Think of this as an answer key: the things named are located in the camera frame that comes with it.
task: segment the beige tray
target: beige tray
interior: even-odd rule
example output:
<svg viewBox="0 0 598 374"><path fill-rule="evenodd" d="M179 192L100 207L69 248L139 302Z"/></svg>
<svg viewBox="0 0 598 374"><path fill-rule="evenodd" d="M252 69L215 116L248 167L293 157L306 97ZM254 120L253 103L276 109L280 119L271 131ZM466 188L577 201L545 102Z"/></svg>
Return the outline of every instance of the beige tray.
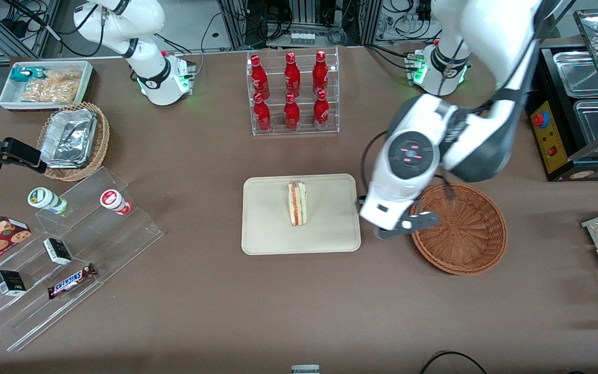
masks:
<svg viewBox="0 0 598 374"><path fill-rule="evenodd" d="M291 180L306 184L306 225L290 223ZM357 191L351 175L263 177L244 183L241 249L247 254L347 252L360 245Z"/></svg>

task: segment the clear acrylic bottle rack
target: clear acrylic bottle rack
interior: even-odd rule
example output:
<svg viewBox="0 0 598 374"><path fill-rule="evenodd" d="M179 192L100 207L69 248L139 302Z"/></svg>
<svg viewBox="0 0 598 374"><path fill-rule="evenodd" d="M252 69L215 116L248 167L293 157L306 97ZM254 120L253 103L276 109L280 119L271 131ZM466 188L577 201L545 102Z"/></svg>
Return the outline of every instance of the clear acrylic bottle rack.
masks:
<svg viewBox="0 0 598 374"><path fill-rule="evenodd" d="M126 182L102 167L62 194L69 206L61 215L40 210L27 223L31 241L0 261L0 270L19 272L26 293L18 297L0 292L0 335L8 351L18 351L91 293L144 249L163 236L154 221L135 205ZM133 210L120 216L100 206L100 194L121 192ZM62 239L73 259L68 265L50 261L43 240ZM48 287L93 263L97 274L50 300Z"/></svg>
<svg viewBox="0 0 598 374"><path fill-rule="evenodd" d="M318 50L324 50L326 53L326 63L328 67L328 85L327 102L329 102L329 121L326 130L317 130L313 127L313 104L316 97L313 94L313 66L315 65L315 54ZM296 64L301 72L301 95L297 99L297 104L301 113L301 126L299 131L290 132L285 128L285 54L293 52L296 56ZM271 131L261 132L255 120L253 113L253 94L255 90L251 79L251 56L260 57L261 66L266 71L269 82L269 99L266 100L271 114ZM246 79L249 90L249 107L251 108L251 127L254 136L267 135L322 135L335 133L340 130L339 115L339 85L338 85L339 63L337 48L306 48L306 49L286 49L279 50L256 50L249 52L246 63Z"/></svg>

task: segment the white tray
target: white tray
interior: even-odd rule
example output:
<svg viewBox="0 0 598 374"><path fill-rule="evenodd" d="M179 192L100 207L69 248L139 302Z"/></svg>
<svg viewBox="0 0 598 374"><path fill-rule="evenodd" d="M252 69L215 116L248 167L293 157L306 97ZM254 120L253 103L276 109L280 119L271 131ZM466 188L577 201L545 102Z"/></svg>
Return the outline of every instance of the white tray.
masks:
<svg viewBox="0 0 598 374"><path fill-rule="evenodd" d="M308 223L292 227L288 184L306 184ZM356 251L361 245L354 178L251 178L244 183L241 249L249 255Z"/></svg>
<svg viewBox="0 0 598 374"><path fill-rule="evenodd" d="M59 104L57 102L24 102L22 100L22 93L26 90L26 82L17 82L12 79L7 79L2 94L0 95L0 105L2 108L8 109L9 111L49 111L64 108L65 106L83 101L93 71L92 64L87 61L26 61L15 62L10 70L12 71L16 67L24 68L32 66L40 66L56 71L81 71L83 74L81 75L78 92L76 93L73 102L69 102L68 104Z"/></svg>

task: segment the red and white cup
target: red and white cup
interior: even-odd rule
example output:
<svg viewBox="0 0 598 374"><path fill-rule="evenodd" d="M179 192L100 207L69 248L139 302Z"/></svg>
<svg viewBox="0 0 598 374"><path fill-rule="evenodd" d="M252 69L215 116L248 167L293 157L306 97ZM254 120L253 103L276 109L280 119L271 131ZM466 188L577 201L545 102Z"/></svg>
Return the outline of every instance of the red and white cup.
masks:
<svg viewBox="0 0 598 374"><path fill-rule="evenodd" d="M131 212L133 204L124 199L117 190L107 190L100 196L100 204L107 209L113 210L117 215L127 215Z"/></svg>

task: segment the green and white cup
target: green and white cup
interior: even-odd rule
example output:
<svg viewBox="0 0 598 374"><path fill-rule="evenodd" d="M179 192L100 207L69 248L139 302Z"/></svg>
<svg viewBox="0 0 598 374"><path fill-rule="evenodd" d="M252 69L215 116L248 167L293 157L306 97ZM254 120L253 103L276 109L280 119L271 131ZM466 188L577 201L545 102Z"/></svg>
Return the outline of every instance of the green and white cup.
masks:
<svg viewBox="0 0 598 374"><path fill-rule="evenodd" d="M53 215L61 215L69 205L66 199L60 198L45 187L33 189L26 201L34 208L49 210Z"/></svg>

